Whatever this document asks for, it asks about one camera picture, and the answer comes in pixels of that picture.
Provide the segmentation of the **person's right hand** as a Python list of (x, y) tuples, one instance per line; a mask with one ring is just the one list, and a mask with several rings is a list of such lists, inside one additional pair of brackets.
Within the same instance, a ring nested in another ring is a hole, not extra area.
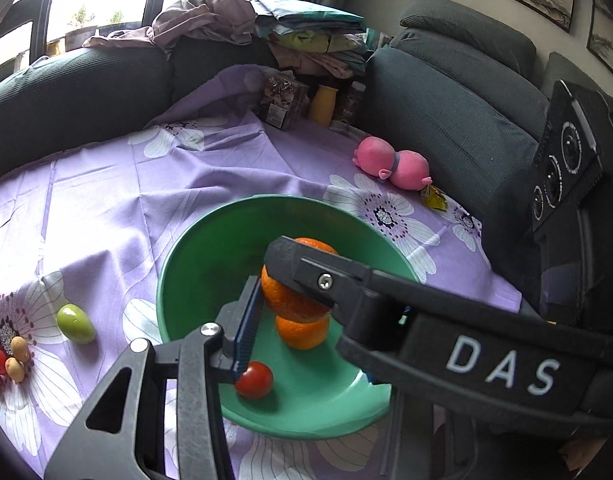
[(607, 437), (582, 437), (567, 442), (559, 451), (570, 472), (584, 469), (601, 450)]

